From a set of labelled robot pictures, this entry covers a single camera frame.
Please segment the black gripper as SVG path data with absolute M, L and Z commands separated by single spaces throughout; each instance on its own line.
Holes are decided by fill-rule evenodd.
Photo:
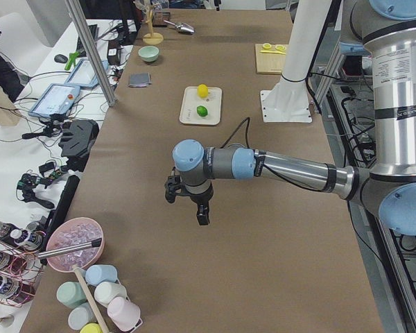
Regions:
M 190 199 L 198 205 L 196 218 L 199 225 L 209 225 L 209 201 L 214 195 L 213 189 L 207 189 L 200 194 L 191 194 Z

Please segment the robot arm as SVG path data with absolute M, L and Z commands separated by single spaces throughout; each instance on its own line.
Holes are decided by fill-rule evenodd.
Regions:
M 362 205 L 395 232 L 416 236 L 416 1 L 344 1 L 340 50 L 372 57 L 376 160 L 369 169 L 300 160 L 247 147 L 206 148 L 193 139 L 173 149 L 165 184 L 187 196 L 209 223 L 213 179 L 272 177 Z

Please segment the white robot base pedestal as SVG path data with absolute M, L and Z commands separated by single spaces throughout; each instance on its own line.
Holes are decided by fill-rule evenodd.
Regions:
M 331 0 L 298 3 L 280 81 L 271 90 L 261 91 L 264 122 L 312 122 L 306 79 L 331 3 Z

